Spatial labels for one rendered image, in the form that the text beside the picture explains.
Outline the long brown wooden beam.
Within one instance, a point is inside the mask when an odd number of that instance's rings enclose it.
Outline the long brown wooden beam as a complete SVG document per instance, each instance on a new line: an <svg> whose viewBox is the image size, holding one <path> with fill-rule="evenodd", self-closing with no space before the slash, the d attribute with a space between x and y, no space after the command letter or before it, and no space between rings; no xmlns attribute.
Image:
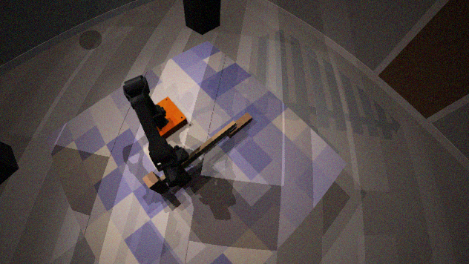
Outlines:
<svg viewBox="0 0 469 264"><path fill-rule="evenodd" d="M198 158L199 156L202 156L209 148L211 148L213 145L219 142L223 137L225 137L229 133L229 131L235 127L235 125L236 125L236 122L233 120L226 127L224 127L222 130L217 132L213 137L211 137L206 142L204 142L198 149L196 149L194 152L192 151L188 155L188 160L186 160L184 163L181 164L183 169L185 167L188 167L196 158ZM160 177L160 180L162 180L164 183L167 183L165 174L163 174Z"/></svg>

